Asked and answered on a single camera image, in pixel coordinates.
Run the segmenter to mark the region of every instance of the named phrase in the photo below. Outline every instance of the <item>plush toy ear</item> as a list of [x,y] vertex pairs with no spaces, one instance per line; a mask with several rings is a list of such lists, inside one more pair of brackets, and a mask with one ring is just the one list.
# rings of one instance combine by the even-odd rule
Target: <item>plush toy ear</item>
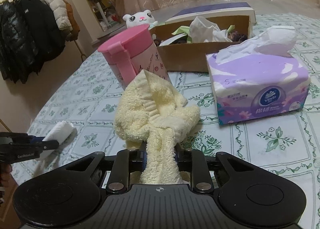
[[127,21],[127,19],[128,19],[129,17],[131,17],[131,15],[125,14],[125,15],[122,17],[122,19],[123,19],[124,21]]

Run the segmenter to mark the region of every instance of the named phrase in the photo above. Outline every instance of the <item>purple tissue package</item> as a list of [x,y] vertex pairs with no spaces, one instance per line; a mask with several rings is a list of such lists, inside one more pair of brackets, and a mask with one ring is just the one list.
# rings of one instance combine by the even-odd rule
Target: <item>purple tissue package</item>
[[251,54],[217,65],[215,56],[206,57],[220,125],[303,107],[310,78],[297,59]]

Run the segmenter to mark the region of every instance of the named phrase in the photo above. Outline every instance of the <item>person's hand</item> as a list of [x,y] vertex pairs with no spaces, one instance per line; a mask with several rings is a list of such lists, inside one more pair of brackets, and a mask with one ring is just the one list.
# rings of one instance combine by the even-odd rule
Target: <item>person's hand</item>
[[10,172],[12,166],[10,164],[1,163],[1,184],[3,187],[9,187]]

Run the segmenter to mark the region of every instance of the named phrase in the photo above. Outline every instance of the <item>yellow towel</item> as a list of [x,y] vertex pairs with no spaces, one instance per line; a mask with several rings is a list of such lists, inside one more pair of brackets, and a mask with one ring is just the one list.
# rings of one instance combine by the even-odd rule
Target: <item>yellow towel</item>
[[184,107],[186,103],[172,84],[145,70],[124,91],[114,128],[126,142],[147,141],[147,166],[140,183],[182,183],[174,146],[183,141],[200,118],[200,108]]

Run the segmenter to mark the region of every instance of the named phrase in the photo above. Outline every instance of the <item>pink strap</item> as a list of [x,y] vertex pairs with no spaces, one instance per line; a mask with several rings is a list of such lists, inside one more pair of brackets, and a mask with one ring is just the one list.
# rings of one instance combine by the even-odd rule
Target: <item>pink strap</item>
[[110,45],[108,51],[111,54],[111,59],[116,63],[124,82],[129,84],[137,75],[129,52],[124,49],[120,41]]

